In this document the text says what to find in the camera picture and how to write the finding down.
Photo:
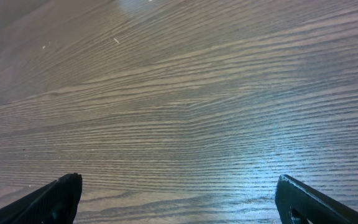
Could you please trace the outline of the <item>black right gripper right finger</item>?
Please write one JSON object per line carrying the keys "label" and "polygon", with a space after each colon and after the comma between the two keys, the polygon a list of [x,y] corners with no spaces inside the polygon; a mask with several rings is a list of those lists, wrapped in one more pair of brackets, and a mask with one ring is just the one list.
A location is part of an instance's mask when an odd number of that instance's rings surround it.
{"label": "black right gripper right finger", "polygon": [[316,189],[283,174],[275,191],[283,224],[358,224],[358,212]]}

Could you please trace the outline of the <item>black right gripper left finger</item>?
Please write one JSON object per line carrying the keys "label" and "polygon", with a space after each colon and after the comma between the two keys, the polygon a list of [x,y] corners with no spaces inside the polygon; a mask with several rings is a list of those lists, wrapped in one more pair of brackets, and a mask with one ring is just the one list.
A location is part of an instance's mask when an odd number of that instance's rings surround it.
{"label": "black right gripper left finger", "polygon": [[66,174],[0,209],[0,224],[73,224],[82,176]]}

